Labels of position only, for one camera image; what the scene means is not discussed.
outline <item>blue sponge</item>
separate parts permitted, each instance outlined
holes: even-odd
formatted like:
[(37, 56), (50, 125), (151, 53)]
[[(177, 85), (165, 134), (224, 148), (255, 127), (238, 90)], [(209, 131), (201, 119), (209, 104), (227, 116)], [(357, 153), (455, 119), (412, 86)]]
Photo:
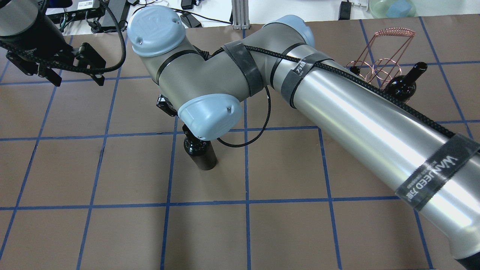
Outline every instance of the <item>blue sponge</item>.
[(412, 9), (412, 5), (405, 0), (398, 0), (393, 3), (387, 11), (388, 18), (403, 18)]

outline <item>light blue joint cap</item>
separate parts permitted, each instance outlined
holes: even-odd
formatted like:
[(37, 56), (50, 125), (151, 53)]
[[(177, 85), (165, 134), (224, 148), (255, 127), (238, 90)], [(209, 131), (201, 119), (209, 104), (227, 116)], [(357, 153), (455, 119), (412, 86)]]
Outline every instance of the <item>light blue joint cap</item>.
[(127, 26), (133, 51), (143, 57), (173, 50), (183, 41), (185, 32), (175, 11), (165, 6), (149, 6), (139, 10)]
[(264, 27), (274, 23), (284, 24), (292, 27), (302, 36), (302, 38), (305, 40), (305, 43), (307, 43), (310, 47), (315, 47), (315, 39), (313, 38), (312, 30), (305, 24), (302, 18), (295, 15), (286, 15), (276, 21), (265, 24)]
[(242, 117), (238, 99), (228, 94), (209, 94), (194, 98), (183, 104), (179, 118), (185, 122), (193, 135), (204, 141), (215, 140)]

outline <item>velcro strap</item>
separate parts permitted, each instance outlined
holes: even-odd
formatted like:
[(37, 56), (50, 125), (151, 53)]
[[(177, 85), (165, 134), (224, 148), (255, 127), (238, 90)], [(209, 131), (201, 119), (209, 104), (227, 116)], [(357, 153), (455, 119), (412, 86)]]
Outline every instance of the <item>velcro strap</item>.
[(235, 62), (247, 80), (250, 97), (260, 92), (264, 87), (262, 74), (252, 55), (241, 41), (232, 41), (222, 46), (227, 55)]
[(331, 58), (326, 57), (327, 56), (323, 53), (314, 52), (300, 60), (297, 66), (288, 72), (285, 80), (283, 80), (280, 93), (282, 94), (283, 99), (287, 101), (292, 108), (296, 109), (295, 105), (293, 104), (293, 96), (295, 95), (295, 91), (297, 91), (297, 87), (299, 86), (300, 82), (313, 68), (313, 65), (315, 65), (316, 62), (332, 60)]
[(420, 211), (479, 149), (479, 143), (456, 134), (418, 167), (395, 194)]

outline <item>silver robotic arm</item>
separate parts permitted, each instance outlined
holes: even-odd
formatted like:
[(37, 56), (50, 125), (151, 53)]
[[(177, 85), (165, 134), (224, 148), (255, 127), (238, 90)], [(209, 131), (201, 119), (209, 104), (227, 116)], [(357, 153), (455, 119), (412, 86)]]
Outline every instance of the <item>silver robotic arm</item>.
[(127, 31), (195, 137), (208, 141), (228, 132), (240, 119), (240, 102), (270, 85), (437, 226), (456, 260), (480, 269), (480, 145), (448, 136), (359, 84), (314, 49), (300, 18), (266, 24), (207, 61), (168, 8), (139, 11)]

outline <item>white label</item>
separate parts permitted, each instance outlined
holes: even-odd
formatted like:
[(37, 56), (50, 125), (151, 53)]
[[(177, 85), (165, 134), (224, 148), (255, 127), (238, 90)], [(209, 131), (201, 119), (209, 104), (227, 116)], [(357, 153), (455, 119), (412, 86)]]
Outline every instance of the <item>white label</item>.
[(78, 2), (78, 10), (93, 8), (93, 0)]

